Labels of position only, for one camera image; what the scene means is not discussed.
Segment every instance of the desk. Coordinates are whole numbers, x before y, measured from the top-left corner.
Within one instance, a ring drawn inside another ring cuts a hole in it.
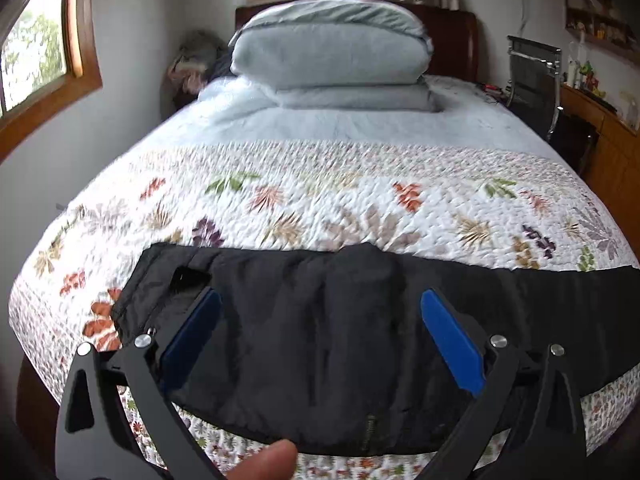
[[[640,258],[640,135],[597,102],[561,86],[564,112],[577,115],[600,134],[584,181],[604,202]]]

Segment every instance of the silver screw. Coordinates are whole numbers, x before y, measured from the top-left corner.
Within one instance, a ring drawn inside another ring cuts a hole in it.
[[[149,334],[140,334],[133,344],[137,348],[146,348],[151,344],[152,338]]]
[[[491,342],[491,346],[493,346],[494,348],[504,348],[509,343],[505,336],[499,334],[492,335],[489,341]]]
[[[80,346],[78,346],[78,355],[87,355],[90,351],[91,351],[91,347],[93,345],[87,341],[85,341],[84,343],[80,343]]]
[[[551,353],[557,357],[564,355],[564,348],[558,343],[551,345]]]

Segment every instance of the bed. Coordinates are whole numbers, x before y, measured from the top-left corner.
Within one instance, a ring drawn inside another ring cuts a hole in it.
[[[638,267],[600,200],[473,84],[475,16],[403,6],[433,40],[427,82],[441,112],[283,108],[250,82],[222,78],[114,161],[49,226],[15,280],[9,313],[57,402],[80,342],[119,346],[111,307],[154,242],[337,250],[369,241],[487,267]],[[239,8],[237,25],[263,8]],[[32,388],[21,384],[18,405],[28,404]],[[640,365],[582,399],[589,453],[627,418],[639,391]],[[122,402],[145,457],[162,465],[125,390]],[[178,412],[223,472],[262,447]],[[496,435],[479,465],[494,460],[505,439]],[[412,478],[432,456],[301,454],[296,478]]]

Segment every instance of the floral quilt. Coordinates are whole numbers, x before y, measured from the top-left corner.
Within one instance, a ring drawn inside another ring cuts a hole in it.
[[[154,242],[338,250],[372,242],[487,267],[597,271],[638,266],[606,208],[561,164],[522,153],[348,142],[231,143],[130,152],[53,222],[15,281],[10,323],[61,399],[78,344],[117,349],[110,311]],[[582,400],[588,451],[632,409],[640,366]],[[148,460],[162,459],[122,391]],[[262,444],[178,409],[224,472]],[[494,460],[494,437],[479,465]],[[433,454],[300,455],[296,478],[415,477]]]

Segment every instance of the wooden bed frame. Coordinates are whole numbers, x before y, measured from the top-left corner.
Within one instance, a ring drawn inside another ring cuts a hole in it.
[[[270,2],[236,9],[236,28]],[[434,45],[428,73],[475,82],[478,74],[478,22],[471,12],[400,3],[425,24]],[[18,380],[16,422],[45,466],[54,469],[54,446],[58,404],[25,357]],[[640,404],[636,405],[606,444],[588,458],[586,478],[600,480],[640,478]]]

